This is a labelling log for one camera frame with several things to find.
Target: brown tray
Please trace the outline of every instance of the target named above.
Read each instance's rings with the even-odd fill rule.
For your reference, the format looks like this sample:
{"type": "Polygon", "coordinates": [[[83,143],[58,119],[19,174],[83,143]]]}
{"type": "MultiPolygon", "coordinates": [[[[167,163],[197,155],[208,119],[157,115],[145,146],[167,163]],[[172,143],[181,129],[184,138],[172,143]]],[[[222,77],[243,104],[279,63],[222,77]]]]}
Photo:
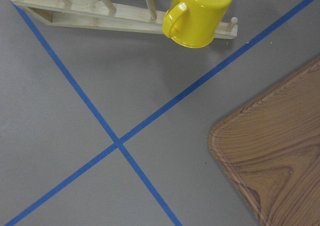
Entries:
{"type": "Polygon", "coordinates": [[[261,225],[320,225],[320,58],[216,125],[209,148],[261,225]]]}

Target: yellow mug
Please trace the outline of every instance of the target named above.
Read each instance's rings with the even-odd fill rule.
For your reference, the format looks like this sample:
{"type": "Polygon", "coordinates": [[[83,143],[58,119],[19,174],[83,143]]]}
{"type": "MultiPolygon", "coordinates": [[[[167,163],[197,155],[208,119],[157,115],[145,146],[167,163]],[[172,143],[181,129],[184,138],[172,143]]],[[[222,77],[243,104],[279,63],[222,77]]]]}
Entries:
{"type": "Polygon", "coordinates": [[[232,0],[172,0],[163,19],[163,33],[189,48],[211,43],[232,0]]]}

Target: yellow handle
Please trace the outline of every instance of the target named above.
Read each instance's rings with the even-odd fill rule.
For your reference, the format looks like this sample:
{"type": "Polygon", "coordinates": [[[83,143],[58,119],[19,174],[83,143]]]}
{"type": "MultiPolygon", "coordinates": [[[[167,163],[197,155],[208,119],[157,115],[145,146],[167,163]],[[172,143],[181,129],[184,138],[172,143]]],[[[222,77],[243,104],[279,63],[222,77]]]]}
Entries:
{"type": "Polygon", "coordinates": [[[162,32],[169,38],[174,36],[173,27],[177,20],[188,10],[187,5],[184,2],[176,5],[170,12],[167,12],[163,19],[162,32]]]}

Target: wooden mug rack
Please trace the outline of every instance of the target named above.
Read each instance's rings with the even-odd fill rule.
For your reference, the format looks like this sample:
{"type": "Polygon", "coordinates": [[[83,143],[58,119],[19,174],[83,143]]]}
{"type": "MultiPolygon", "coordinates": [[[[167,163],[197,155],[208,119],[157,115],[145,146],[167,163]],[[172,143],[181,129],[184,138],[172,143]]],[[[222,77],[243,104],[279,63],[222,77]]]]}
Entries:
{"type": "MultiPolygon", "coordinates": [[[[110,0],[11,0],[16,6],[50,26],[163,34],[165,12],[156,11],[154,0],[148,9],[112,3],[110,0]]],[[[221,22],[215,38],[237,37],[237,18],[221,22]]]]}

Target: gray table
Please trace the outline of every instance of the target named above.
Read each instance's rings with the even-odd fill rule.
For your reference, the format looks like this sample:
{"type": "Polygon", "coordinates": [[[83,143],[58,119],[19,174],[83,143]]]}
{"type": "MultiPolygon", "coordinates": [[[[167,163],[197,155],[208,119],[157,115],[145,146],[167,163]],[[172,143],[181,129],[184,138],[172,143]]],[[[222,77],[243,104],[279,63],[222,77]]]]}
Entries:
{"type": "Polygon", "coordinates": [[[208,132],[319,55],[319,13],[320,0],[234,0],[238,37],[193,50],[48,27],[0,0],[0,224],[258,225],[208,132]]]}

